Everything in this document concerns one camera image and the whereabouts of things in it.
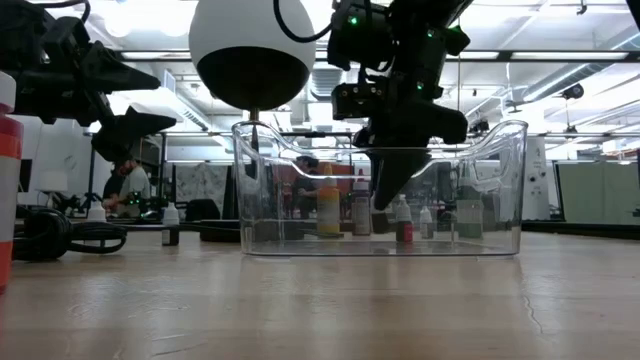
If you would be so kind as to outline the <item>black chair back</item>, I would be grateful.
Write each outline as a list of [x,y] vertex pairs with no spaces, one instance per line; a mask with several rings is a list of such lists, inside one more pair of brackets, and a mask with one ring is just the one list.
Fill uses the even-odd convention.
[[220,219],[220,210],[212,199],[194,199],[186,205],[185,220],[187,222]]

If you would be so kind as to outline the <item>person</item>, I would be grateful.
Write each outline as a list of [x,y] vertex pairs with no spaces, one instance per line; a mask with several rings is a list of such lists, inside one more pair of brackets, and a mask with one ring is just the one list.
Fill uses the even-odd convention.
[[298,175],[294,180],[293,201],[300,211],[300,218],[308,219],[310,213],[316,209],[317,203],[317,187],[309,175],[318,175],[319,161],[310,156],[299,156],[296,158],[295,164],[304,175]]
[[118,217],[134,218],[141,214],[140,203],[150,199],[150,182],[144,168],[132,157],[116,165],[123,182],[116,192],[107,194],[103,207]]

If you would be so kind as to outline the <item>green partition panel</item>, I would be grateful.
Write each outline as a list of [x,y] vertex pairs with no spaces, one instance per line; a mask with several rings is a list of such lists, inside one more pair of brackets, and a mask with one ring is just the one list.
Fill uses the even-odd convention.
[[635,162],[557,165],[560,204],[568,223],[640,226],[640,171]]

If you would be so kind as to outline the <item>white column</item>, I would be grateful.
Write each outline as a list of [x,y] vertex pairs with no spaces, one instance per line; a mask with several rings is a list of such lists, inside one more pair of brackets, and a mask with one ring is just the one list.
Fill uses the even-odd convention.
[[550,219],[548,171],[545,141],[528,137],[523,190],[523,219]]

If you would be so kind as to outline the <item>clear plastic bin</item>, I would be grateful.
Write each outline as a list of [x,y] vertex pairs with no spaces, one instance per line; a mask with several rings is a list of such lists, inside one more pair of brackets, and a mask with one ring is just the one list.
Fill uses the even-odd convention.
[[[292,137],[278,133],[282,144],[266,162],[277,202],[276,214],[265,219],[274,228],[271,240],[255,240],[242,247],[251,255],[263,256],[508,256],[520,250],[527,127],[519,121],[497,126],[480,142],[459,148],[427,148],[430,162],[416,172],[384,210],[372,204],[371,161],[364,148],[345,145],[331,148],[325,136],[311,147],[302,147]],[[318,175],[309,175],[318,188],[324,166],[331,164],[340,191],[340,233],[317,230],[316,209],[308,219],[300,218],[292,188],[298,175],[296,158],[310,156],[319,161]],[[351,196],[362,169],[369,181],[371,233],[354,236]],[[483,238],[461,238],[456,229],[458,180],[468,178],[482,194]],[[396,210],[404,194],[411,210],[413,241],[396,241]],[[427,205],[434,222],[434,236],[423,240],[419,214]]]

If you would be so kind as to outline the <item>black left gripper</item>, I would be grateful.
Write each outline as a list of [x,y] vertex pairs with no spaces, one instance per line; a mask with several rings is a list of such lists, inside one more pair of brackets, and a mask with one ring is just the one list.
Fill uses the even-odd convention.
[[0,70],[16,80],[15,112],[53,124],[59,118],[87,126],[100,121],[93,149],[116,162],[136,140],[176,124],[163,115],[129,107],[114,115],[111,92],[155,90],[160,81],[130,67],[101,42],[92,42],[83,22],[74,17],[5,17],[0,19]]

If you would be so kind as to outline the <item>yellow food coloring bottle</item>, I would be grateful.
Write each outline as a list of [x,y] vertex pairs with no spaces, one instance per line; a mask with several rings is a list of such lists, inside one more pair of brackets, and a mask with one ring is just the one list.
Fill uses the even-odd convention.
[[317,230],[340,233],[340,191],[331,164],[324,166],[324,179],[317,192]]

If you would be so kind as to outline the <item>white globe table lamp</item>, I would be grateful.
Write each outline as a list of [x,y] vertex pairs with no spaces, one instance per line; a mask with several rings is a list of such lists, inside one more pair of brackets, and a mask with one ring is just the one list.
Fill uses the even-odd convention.
[[249,114],[232,127],[241,244],[271,240],[274,228],[264,221],[275,216],[277,202],[266,159],[276,155],[283,141],[259,116],[304,89],[316,45],[298,43],[284,33],[273,0],[199,0],[189,50],[211,95]]

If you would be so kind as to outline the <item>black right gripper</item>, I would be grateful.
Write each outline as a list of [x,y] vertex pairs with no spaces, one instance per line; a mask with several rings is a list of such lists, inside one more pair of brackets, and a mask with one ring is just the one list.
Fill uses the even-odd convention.
[[353,144],[370,149],[372,204],[384,210],[431,155],[432,138],[447,145],[466,140],[468,121],[459,110],[436,103],[446,62],[446,0],[333,0],[327,62],[347,71],[377,94],[368,124]]

